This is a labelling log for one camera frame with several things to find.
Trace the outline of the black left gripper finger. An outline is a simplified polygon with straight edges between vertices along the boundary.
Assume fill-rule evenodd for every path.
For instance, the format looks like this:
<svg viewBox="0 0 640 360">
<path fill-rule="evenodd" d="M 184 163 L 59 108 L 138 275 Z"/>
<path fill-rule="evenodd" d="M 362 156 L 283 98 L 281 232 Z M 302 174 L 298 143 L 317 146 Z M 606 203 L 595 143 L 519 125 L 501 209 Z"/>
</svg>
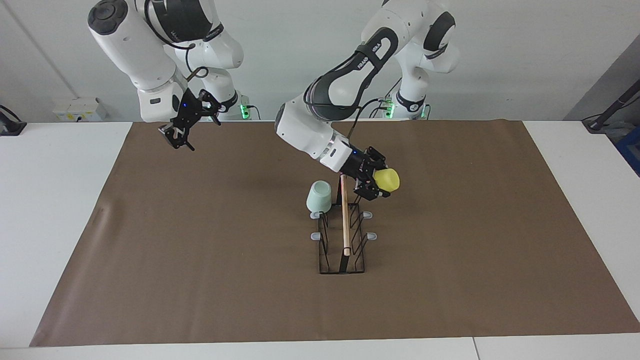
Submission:
<svg viewBox="0 0 640 360">
<path fill-rule="evenodd" d="M 374 174 L 375 171 L 387 169 L 386 157 L 373 146 L 366 148 L 366 171 Z"/>
<path fill-rule="evenodd" d="M 393 193 L 392 190 L 380 187 L 373 177 L 355 178 L 353 193 L 367 201 L 374 201 L 378 198 L 388 198 Z"/>
</svg>

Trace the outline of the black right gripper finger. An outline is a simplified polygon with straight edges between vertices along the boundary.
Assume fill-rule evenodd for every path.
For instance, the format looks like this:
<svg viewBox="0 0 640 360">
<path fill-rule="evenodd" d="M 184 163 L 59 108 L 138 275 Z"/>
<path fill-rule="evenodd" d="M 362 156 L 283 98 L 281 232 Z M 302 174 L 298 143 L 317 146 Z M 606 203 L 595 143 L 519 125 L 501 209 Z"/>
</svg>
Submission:
<svg viewBox="0 0 640 360">
<path fill-rule="evenodd" d="M 202 105 L 202 109 L 198 113 L 199 117 L 201 119 L 208 118 L 216 125 L 221 126 L 222 123 L 218 116 L 222 109 L 222 104 L 217 98 L 206 89 L 201 89 L 198 94 L 198 101 Z"/>
<path fill-rule="evenodd" d="M 161 125 L 158 128 L 158 131 L 166 139 L 167 143 L 175 150 L 186 146 L 191 151 L 195 151 L 194 146 L 192 146 L 192 144 L 189 142 L 190 130 L 195 124 L 196 122 L 194 121 L 188 121 L 186 124 L 183 124 L 180 127 L 176 124 L 169 123 L 166 125 Z"/>
</svg>

